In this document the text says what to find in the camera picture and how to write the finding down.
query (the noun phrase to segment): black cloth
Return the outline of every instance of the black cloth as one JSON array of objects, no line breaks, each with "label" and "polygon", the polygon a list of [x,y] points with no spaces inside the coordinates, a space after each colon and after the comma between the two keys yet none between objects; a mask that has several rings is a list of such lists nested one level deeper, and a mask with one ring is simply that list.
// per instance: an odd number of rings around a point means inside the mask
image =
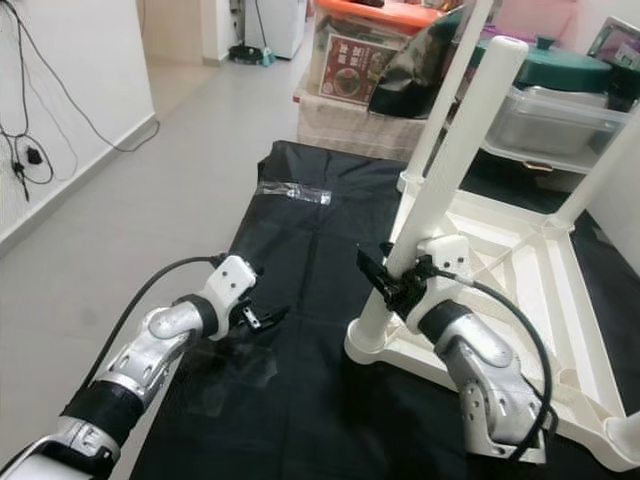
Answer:
[{"label": "black cloth", "polygon": [[[476,162],[464,187],[535,210],[541,195],[518,171]],[[380,259],[402,165],[276,142],[259,180],[331,191],[322,205],[256,195],[233,253],[265,274],[252,292],[260,313],[291,307],[274,330],[203,342],[183,360],[132,478],[463,479],[467,472],[458,396],[390,365],[359,366],[343,353],[345,329],[371,286],[358,246]],[[640,283],[588,216],[573,235],[624,403],[640,410]],[[556,437],[549,478],[613,474],[582,447]]]}]

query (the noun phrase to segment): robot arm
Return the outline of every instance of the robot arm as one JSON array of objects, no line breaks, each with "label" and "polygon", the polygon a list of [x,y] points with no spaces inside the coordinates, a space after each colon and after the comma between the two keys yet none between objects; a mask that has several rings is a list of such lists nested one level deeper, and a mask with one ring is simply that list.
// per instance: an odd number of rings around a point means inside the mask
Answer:
[{"label": "robot arm", "polygon": [[[446,300],[419,323],[458,388],[469,453],[507,459],[526,438],[541,402],[511,347],[467,307]],[[544,438],[522,459],[545,463]]]},{"label": "robot arm", "polygon": [[[434,352],[447,366],[460,393],[465,444],[472,455],[506,460],[526,440],[541,408],[534,389],[521,373],[520,360],[512,348],[467,307],[452,300],[459,288],[447,279],[436,279],[434,265],[452,243],[461,238],[430,242],[416,259],[415,268],[399,278],[359,252],[358,266],[382,294],[390,311],[397,313],[414,333],[434,344]],[[389,245],[383,250],[390,251]],[[460,257],[462,265],[468,257]],[[448,262],[449,268],[455,268]],[[545,463],[542,433],[520,459]]]},{"label": "robot arm", "polygon": [[57,431],[20,453],[0,480],[107,478],[183,353],[200,339],[226,337],[240,322],[252,331],[275,322],[258,320],[249,308],[246,294],[256,279],[244,260],[229,256],[200,293],[149,312],[135,338],[65,407]]}]

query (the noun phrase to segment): electrical cord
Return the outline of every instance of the electrical cord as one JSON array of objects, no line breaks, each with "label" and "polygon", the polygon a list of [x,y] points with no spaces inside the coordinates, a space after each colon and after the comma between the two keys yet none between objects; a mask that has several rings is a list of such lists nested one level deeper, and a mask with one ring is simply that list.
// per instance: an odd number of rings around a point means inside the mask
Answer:
[{"label": "electrical cord", "polygon": [[264,34],[264,26],[262,25],[262,15],[260,14],[260,3],[256,0],[256,12],[258,13],[258,23],[260,23],[260,33],[262,34],[262,41],[264,42],[264,47],[267,48],[267,37]]},{"label": "electrical cord", "polygon": [[[542,401],[542,394],[538,391],[538,389],[526,378],[524,378],[524,381],[531,387],[536,397],[538,397],[538,400]],[[551,407],[549,409],[549,416],[551,417],[551,422],[549,423],[549,429],[547,431],[547,449],[553,442],[556,433],[558,433],[558,424],[560,423],[560,417],[558,417],[558,413],[556,412],[555,408]]]},{"label": "electrical cord", "polygon": [[74,158],[73,170],[69,175],[67,175],[66,177],[59,177],[57,173],[54,171],[54,175],[57,181],[67,182],[76,176],[76,173],[78,171],[78,166],[80,165],[80,157],[78,156],[78,152],[76,152],[75,149],[73,148],[73,145],[71,144],[71,140],[69,140],[69,137],[67,136],[67,134],[64,133],[64,130],[60,126],[60,123],[56,119],[55,115],[51,112],[51,110],[49,110],[49,107],[47,107],[47,104],[45,103],[44,99],[42,98],[40,93],[38,93],[38,90],[36,90],[36,88],[33,86],[33,83],[31,82],[31,74],[29,73],[29,70],[27,69],[25,73],[27,74],[27,83],[29,84],[31,91],[40,102],[40,105],[42,106],[42,108],[47,112],[47,114],[49,115],[49,118],[51,118],[51,121],[55,124],[56,129],[58,130],[58,133],[60,133],[60,136],[64,139],[65,143],[67,144],[67,148],[69,148],[69,151],[73,155],[73,158]]},{"label": "electrical cord", "polygon": [[[10,150],[9,160],[10,160],[11,170],[13,171],[13,174],[15,175],[16,179],[20,182],[20,185],[22,186],[26,201],[29,202],[31,199],[31,195],[30,195],[27,183],[31,183],[34,185],[48,185],[53,181],[55,177],[55,172],[54,172],[53,165],[51,164],[49,154],[44,149],[42,144],[29,133],[31,124],[29,119],[29,108],[27,106],[27,93],[26,93],[27,70],[26,70],[26,63],[24,59],[23,31],[22,31],[22,28],[20,28],[20,23],[17,20],[16,20],[16,23],[18,25],[17,35],[18,35],[18,54],[20,57],[20,99],[22,102],[22,113],[24,116],[24,128],[20,133],[12,135],[6,131],[6,129],[0,122],[0,135],[3,136],[7,140],[7,143],[9,144],[9,150]],[[34,156],[34,160],[32,160],[30,155],[30,150],[32,150],[32,147],[29,147],[26,150],[27,155],[29,155],[29,158],[28,158],[29,163],[31,163],[32,165],[39,165],[44,163],[45,166],[47,167],[48,174],[45,180],[36,180],[35,178],[28,175],[27,167],[25,167],[25,165],[20,161],[19,144],[21,141],[25,141],[25,140],[30,142],[32,145],[34,145],[36,149],[33,149],[33,150],[37,152]]]},{"label": "electrical cord", "polygon": [[244,41],[240,38],[240,32],[238,31],[238,21],[234,20],[233,21],[233,31],[236,34],[236,45],[243,45]]},{"label": "electrical cord", "polygon": [[147,0],[142,0],[142,21],[140,23],[140,36],[144,38],[144,32],[147,27]]},{"label": "electrical cord", "polygon": [[[509,456],[509,461],[516,462],[522,457],[522,455],[526,452],[526,450],[533,444],[534,440],[542,430],[544,422],[547,419],[547,415],[549,415],[553,410],[551,407],[551,397],[553,395],[553,377],[551,372],[551,362],[549,361],[549,355],[547,354],[547,350],[544,346],[544,342],[540,338],[540,334],[538,333],[536,328],[533,326],[529,318],[527,318],[527,316],[522,312],[522,310],[520,310],[513,302],[511,302],[511,300],[509,300],[507,297],[502,295],[497,290],[494,290],[488,285],[477,282],[475,280],[469,280],[469,279],[460,277],[454,273],[440,270],[435,266],[432,267],[431,272],[434,275],[448,278],[450,280],[455,280],[456,282],[462,283],[463,285],[466,285],[471,288],[475,288],[476,290],[479,290],[485,295],[488,295],[494,300],[497,300],[498,302],[500,302],[502,305],[504,305],[507,308],[507,310],[509,310],[520,321],[524,329],[527,331],[527,333],[531,337],[531,340],[533,341],[534,345],[536,346],[536,350],[538,351],[538,355],[540,357],[540,363],[542,364],[542,372],[544,376],[544,388],[543,388],[542,394],[537,392],[537,390],[534,388],[534,391],[536,391],[536,394],[540,398],[540,404],[541,404],[540,410],[538,411],[538,415],[536,416],[536,419],[534,420],[533,425],[531,425],[531,428],[529,429],[529,432],[527,433],[525,438],[522,440],[520,445],[516,447],[513,453]],[[552,415],[552,427],[554,430],[553,433],[555,434],[555,430],[557,429],[557,424],[558,424],[558,418],[555,412],[551,413],[551,415]]]},{"label": "electrical cord", "polygon": [[160,126],[161,125],[160,125],[160,122],[156,120],[155,129],[154,129],[153,133],[151,133],[151,135],[149,135],[149,137],[147,137],[144,140],[142,140],[140,143],[138,143],[138,145],[136,145],[133,148],[121,148],[121,147],[118,147],[117,145],[114,145],[111,141],[109,141],[102,133],[100,133],[100,131],[97,129],[97,127],[91,121],[89,116],[78,105],[78,103],[75,101],[73,96],[69,93],[69,90],[67,89],[67,86],[62,81],[62,79],[60,78],[58,73],[51,66],[51,64],[44,58],[44,56],[42,55],[42,52],[40,52],[40,49],[38,48],[37,44],[35,43],[35,40],[31,36],[31,32],[29,31],[29,29],[26,27],[26,25],[22,21],[22,18],[20,17],[18,12],[16,11],[15,7],[13,6],[13,4],[9,0],[0,0],[0,3],[5,5],[6,8],[9,10],[9,12],[16,19],[16,22],[18,22],[18,31],[19,32],[22,31],[24,33],[25,37],[27,37],[27,40],[29,41],[29,44],[33,48],[33,51],[35,52],[36,56],[40,59],[40,61],[47,68],[47,70],[49,70],[49,72],[51,73],[53,78],[56,80],[56,82],[58,83],[58,85],[62,89],[65,97],[67,97],[67,100],[69,101],[71,106],[75,109],[76,112],[78,112],[80,114],[80,116],[82,116],[82,118],[85,120],[87,125],[89,125],[89,128],[91,128],[93,133],[100,140],[102,140],[105,144],[107,144],[108,146],[110,146],[111,148],[113,148],[114,150],[116,150],[118,152],[121,152],[121,153],[133,153],[133,152],[138,151],[143,145],[145,145],[146,143],[150,142],[153,138],[156,137],[156,135],[158,135],[158,133],[160,132]]},{"label": "electrical cord", "polygon": [[87,387],[89,387],[89,385],[91,384],[92,380],[96,376],[96,373],[97,373],[98,369],[100,368],[100,365],[102,364],[102,362],[104,362],[104,359],[106,358],[107,354],[109,353],[109,350],[111,350],[111,347],[113,347],[113,343],[115,342],[118,334],[122,330],[122,327],[124,327],[125,323],[127,322],[127,319],[129,318],[129,316],[131,315],[133,310],[136,308],[138,303],[140,303],[140,300],[142,300],[142,298],[151,289],[151,287],[153,287],[161,278],[163,278],[169,272],[171,272],[171,271],[173,271],[173,270],[175,270],[175,269],[177,269],[179,267],[182,267],[184,265],[189,265],[189,264],[192,264],[192,263],[209,263],[214,268],[217,268],[220,265],[220,263],[222,262],[223,258],[224,258],[224,255],[216,255],[216,256],[213,256],[213,257],[190,257],[190,258],[185,258],[184,260],[179,260],[179,261],[174,262],[174,263],[172,263],[170,265],[167,265],[166,267],[164,267],[164,268],[158,270],[156,273],[154,273],[151,276],[151,278],[149,278],[149,280],[147,280],[144,283],[144,285],[142,287],[140,287],[140,289],[136,292],[136,294],[133,296],[133,298],[131,299],[131,301],[127,305],[127,307],[122,312],[122,315],[120,315],[120,318],[118,319],[118,321],[114,325],[113,329],[111,330],[111,333],[109,334],[109,337],[107,338],[107,340],[105,341],[104,345],[102,346],[102,349],[100,350],[100,353],[98,353],[98,356],[94,360],[93,365],[91,365],[91,368],[90,368],[89,372],[87,373],[87,375],[85,376],[84,380],[80,384],[80,387],[76,391],[76,395],[78,393],[80,393],[81,391],[85,390]]}]

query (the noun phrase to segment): plastic storage box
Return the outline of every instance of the plastic storage box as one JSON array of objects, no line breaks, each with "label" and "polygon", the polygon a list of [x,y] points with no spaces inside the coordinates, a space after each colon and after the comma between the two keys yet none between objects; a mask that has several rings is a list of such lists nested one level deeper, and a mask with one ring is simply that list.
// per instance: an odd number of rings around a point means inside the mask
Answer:
[{"label": "plastic storage box", "polygon": [[382,8],[346,0],[317,0],[308,92],[321,94],[323,80],[327,83],[327,66],[335,70],[339,64],[344,64],[344,78],[339,79],[344,85],[337,85],[335,94],[333,89],[325,89],[325,96],[367,103],[371,93],[368,90],[372,91],[372,86],[377,83],[376,75],[382,73],[394,53],[443,15],[437,10],[391,0],[387,0]]},{"label": "plastic storage box", "polygon": [[596,105],[541,96],[535,88],[513,87],[487,140],[499,148],[577,155],[597,132],[613,136],[628,118]]}]

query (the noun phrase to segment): green lid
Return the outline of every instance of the green lid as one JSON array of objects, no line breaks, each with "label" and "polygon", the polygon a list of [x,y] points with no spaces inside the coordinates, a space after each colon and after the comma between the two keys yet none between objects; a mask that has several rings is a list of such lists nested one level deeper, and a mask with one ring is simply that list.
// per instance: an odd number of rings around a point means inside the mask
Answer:
[{"label": "green lid", "polygon": [[[516,82],[525,86],[540,86],[565,92],[602,93],[607,89],[611,65],[595,58],[552,48],[554,39],[539,37],[531,47]],[[490,39],[481,40],[471,59],[471,66],[480,60]]]}]

